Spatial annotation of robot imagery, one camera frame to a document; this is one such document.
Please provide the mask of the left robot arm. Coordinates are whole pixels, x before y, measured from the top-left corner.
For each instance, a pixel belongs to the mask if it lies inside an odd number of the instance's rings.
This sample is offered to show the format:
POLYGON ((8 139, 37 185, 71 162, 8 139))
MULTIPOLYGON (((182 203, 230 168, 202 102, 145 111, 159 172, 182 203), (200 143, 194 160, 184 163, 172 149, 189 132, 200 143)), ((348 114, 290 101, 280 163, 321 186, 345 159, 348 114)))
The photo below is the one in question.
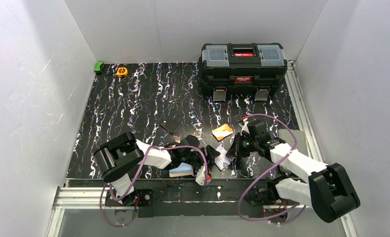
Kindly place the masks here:
POLYGON ((220 152, 210 145, 200 147, 200 141, 193 135, 180 142, 154 146, 136 139, 131 132, 119 135, 93 151, 94 161, 103 182, 109 187, 111 199, 120 204, 135 195, 133 186, 145 165, 172 170, 187 164, 196 176, 196 183, 205 187, 211 180, 210 170, 219 156, 220 152))

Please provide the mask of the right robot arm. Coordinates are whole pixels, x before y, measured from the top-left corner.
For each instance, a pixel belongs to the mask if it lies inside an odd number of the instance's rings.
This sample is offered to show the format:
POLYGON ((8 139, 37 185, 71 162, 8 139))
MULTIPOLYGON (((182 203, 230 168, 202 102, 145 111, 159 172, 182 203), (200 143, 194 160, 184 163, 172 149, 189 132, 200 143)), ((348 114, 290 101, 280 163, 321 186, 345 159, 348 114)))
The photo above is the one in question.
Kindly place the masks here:
POLYGON ((289 145, 279 137, 272 137, 260 120, 248 122, 247 118, 243 118, 239 124, 242 131, 235 135, 226 155, 239 159, 256 152, 273 164, 247 187, 240 200, 245 199, 251 205, 264 205, 279 199, 291 200, 311 207, 326 223, 332 223, 361 206, 360 198, 342 165, 329 165, 304 155, 296 148, 297 139, 293 145, 289 145), (268 181, 265 188, 255 188, 262 177, 280 166, 298 179, 279 176, 268 181))

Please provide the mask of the beige card holder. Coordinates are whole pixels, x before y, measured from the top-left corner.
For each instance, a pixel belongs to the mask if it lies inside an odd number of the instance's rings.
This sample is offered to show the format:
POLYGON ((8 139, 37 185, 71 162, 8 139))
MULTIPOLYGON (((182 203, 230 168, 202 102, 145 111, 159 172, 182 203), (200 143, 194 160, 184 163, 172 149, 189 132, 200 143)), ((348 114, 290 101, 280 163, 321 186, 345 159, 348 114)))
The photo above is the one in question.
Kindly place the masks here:
POLYGON ((181 163, 177 168, 169 170, 169 177, 176 178, 182 176, 193 176, 193 167, 186 163, 181 163))

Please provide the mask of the black VIP card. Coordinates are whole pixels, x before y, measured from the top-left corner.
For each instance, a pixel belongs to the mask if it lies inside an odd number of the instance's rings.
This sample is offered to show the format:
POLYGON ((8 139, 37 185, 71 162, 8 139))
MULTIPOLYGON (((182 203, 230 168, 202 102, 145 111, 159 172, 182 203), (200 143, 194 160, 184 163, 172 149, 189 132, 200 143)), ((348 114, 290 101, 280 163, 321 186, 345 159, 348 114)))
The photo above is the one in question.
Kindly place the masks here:
POLYGON ((173 119, 164 119, 161 121, 160 126, 170 135, 174 135, 181 127, 181 123, 173 119))

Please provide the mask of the white card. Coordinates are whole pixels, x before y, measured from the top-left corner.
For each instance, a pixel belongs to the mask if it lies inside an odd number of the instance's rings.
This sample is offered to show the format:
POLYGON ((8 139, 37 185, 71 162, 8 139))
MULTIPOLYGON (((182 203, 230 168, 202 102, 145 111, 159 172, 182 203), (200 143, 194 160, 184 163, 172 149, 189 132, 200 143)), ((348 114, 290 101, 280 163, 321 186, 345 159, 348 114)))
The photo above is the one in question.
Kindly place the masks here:
POLYGON ((227 150, 222 146, 218 146, 216 151, 219 152, 219 155, 215 158, 215 165, 219 171, 223 171, 230 166, 230 164, 233 162, 233 159, 227 156, 227 150))

